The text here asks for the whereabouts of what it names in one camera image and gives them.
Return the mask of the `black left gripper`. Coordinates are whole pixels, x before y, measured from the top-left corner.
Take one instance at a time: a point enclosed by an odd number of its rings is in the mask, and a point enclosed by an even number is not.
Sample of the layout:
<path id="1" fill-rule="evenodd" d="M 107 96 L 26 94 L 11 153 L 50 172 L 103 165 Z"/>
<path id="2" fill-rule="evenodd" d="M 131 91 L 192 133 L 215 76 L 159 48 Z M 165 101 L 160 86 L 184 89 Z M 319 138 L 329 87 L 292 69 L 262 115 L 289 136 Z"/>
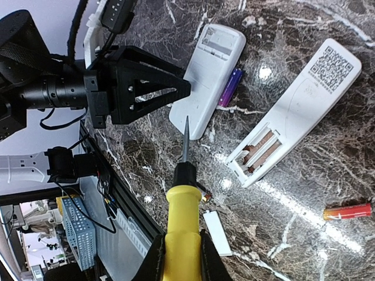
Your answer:
<path id="1" fill-rule="evenodd" d="M 84 72 L 93 127 L 105 129 L 110 114 L 113 124 L 128 125 L 190 96 L 184 74 L 184 69 L 135 46 L 120 46 L 97 57 Z"/>

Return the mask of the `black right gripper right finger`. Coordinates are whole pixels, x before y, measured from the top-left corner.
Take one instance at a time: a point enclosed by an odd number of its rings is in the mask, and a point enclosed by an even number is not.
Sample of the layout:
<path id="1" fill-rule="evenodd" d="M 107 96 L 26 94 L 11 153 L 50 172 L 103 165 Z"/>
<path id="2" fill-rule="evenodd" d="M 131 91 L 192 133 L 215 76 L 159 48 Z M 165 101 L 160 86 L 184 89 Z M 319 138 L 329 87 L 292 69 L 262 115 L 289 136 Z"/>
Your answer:
<path id="1" fill-rule="evenodd" d="M 200 232 L 200 263 L 202 280 L 232 281 L 220 255 L 218 254 L 210 235 L 203 229 Z"/>

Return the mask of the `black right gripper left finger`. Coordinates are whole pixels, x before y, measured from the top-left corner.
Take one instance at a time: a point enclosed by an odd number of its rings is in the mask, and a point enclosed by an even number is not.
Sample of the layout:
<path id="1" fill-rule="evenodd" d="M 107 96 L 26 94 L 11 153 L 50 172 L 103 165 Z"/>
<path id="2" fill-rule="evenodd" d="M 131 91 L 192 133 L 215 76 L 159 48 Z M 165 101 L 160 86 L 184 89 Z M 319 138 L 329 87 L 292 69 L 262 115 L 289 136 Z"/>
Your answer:
<path id="1" fill-rule="evenodd" d="M 165 234 L 158 235 L 133 277 L 133 281 L 161 281 L 163 279 L 165 252 Z"/>

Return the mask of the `yellow handled screwdriver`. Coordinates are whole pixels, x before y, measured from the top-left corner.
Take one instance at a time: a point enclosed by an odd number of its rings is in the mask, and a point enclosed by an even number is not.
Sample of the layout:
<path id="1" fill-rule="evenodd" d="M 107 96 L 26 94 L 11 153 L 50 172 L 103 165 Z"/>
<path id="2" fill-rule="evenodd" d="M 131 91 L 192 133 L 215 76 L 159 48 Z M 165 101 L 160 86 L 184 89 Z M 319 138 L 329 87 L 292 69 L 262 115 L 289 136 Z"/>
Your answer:
<path id="1" fill-rule="evenodd" d="M 189 161 L 189 120 L 183 136 L 182 160 L 176 165 L 173 186 L 166 194 L 169 203 L 168 226 L 165 235 L 163 280 L 201 280 L 201 236 L 197 170 Z"/>

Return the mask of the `long white battery cover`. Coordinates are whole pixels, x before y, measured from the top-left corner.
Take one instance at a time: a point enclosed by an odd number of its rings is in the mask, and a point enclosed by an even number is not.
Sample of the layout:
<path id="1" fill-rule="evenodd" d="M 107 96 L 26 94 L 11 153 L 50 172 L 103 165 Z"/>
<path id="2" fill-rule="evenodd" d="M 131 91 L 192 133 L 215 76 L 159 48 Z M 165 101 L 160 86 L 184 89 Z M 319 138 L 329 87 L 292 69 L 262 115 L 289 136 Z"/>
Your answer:
<path id="1" fill-rule="evenodd" d="M 232 256 L 232 250 L 217 211 L 207 210 L 203 218 L 217 253 L 220 256 Z"/>

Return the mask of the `gold white AAA battery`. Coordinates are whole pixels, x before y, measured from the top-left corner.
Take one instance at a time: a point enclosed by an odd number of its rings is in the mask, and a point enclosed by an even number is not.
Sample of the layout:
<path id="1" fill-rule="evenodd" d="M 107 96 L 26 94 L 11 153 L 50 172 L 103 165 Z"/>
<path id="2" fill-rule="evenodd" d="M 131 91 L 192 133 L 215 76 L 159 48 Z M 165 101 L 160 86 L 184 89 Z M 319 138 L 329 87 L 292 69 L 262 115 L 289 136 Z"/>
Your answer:
<path id="1" fill-rule="evenodd" d="M 212 198 L 212 193 L 207 188 L 205 188 L 205 186 L 202 185 L 201 183 L 197 183 L 197 189 L 202 194 L 202 201 L 204 203 L 208 203 L 210 199 Z"/>

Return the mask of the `white remote control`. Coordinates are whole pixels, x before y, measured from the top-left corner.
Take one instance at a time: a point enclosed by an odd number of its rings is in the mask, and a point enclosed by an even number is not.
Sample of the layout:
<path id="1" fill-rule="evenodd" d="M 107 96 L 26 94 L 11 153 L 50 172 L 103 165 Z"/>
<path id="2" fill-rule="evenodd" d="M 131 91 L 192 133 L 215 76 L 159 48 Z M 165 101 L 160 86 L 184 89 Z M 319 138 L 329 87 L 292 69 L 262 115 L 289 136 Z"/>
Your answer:
<path id="1" fill-rule="evenodd" d="M 207 24 L 197 41 L 184 80 L 190 82 L 190 96 L 172 104 L 169 120 L 189 138 L 200 139 L 216 109 L 227 82 L 246 45 L 239 31 L 219 24 Z"/>

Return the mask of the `purple AAA battery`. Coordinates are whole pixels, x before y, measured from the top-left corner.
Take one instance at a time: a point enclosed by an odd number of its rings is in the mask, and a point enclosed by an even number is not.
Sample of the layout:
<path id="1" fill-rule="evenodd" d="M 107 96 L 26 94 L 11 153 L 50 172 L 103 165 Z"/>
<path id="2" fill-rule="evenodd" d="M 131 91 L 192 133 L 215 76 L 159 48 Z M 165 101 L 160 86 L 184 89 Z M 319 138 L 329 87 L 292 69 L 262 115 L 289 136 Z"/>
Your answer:
<path id="1" fill-rule="evenodd" d="M 232 99 L 235 90 L 237 89 L 240 80 L 243 76 L 243 70 L 240 68 L 235 68 L 232 71 L 232 74 L 223 90 L 222 95 L 220 96 L 218 106 L 226 107 L 228 106 L 230 100 Z"/>

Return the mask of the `white air conditioner remote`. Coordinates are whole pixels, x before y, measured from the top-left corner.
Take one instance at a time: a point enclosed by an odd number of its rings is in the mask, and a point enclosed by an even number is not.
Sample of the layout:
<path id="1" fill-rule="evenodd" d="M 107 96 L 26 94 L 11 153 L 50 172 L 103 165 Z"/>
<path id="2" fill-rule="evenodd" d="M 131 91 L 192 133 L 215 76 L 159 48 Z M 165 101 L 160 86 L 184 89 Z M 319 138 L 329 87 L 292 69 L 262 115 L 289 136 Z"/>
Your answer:
<path id="1" fill-rule="evenodd" d="M 262 179 L 343 97 L 362 70 L 360 60 L 326 39 L 277 102 L 230 153 L 226 166 L 242 186 Z"/>

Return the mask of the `red AAA battery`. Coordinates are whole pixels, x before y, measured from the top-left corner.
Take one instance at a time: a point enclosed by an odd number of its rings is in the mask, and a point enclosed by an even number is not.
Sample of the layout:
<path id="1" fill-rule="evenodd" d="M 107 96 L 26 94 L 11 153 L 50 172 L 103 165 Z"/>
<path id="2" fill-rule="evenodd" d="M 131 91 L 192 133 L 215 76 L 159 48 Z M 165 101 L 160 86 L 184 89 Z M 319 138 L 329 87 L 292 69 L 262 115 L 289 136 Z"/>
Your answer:
<path id="1" fill-rule="evenodd" d="M 371 216 L 371 211 L 372 208 L 370 203 L 337 208 L 327 208 L 323 211 L 323 219 L 325 221 L 330 221 L 368 217 Z"/>

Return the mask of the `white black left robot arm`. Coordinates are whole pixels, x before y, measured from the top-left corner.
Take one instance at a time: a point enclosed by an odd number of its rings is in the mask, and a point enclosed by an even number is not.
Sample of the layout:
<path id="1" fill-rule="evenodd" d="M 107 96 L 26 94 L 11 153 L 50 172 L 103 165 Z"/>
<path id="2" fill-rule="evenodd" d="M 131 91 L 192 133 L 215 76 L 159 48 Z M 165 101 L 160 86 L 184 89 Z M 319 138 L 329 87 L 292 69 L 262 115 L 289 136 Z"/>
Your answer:
<path id="1" fill-rule="evenodd" d="M 115 46 L 134 18 L 134 3 L 106 6 L 99 21 L 110 36 L 94 60 L 74 58 L 74 43 L 86 7 L 74 16 L 68 54 L 51 54 L 27 10 L 1 19 L 1 139 L 26 128 L 30 109 L 84 109 L 93 127 L 104 129 L 110 118 L 128 125 L 157 109 L 186 98 L 191 85 L 184 70 L 135 46 Z"/>

